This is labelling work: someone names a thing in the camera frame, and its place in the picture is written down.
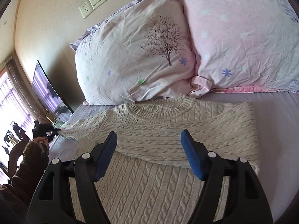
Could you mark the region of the left brown fuzzy sleeve forearm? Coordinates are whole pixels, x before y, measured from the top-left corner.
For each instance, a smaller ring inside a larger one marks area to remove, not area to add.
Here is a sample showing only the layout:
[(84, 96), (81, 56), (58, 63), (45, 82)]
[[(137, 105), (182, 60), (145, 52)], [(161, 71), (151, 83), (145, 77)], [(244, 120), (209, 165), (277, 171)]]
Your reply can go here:
[(1, 186), (1, 223), (25, 223), (31, 199), (48, 164), (49, 159), (41, 157), (38, 144), (29, 141), (11, 183)]

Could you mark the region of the person's left hand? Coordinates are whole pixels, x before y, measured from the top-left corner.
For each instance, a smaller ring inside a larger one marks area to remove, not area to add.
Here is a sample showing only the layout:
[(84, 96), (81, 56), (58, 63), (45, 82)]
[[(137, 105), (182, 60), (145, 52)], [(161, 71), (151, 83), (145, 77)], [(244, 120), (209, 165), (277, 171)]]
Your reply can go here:
[(37, 138), (34, 138), (33, 141), (36, 144), (43, 143), (43, 145), (46, 146), (47, 149), (49, 148), (49, 142), (48, 142), (48, 139), (46, 137), (40, 137), (39, 136)]

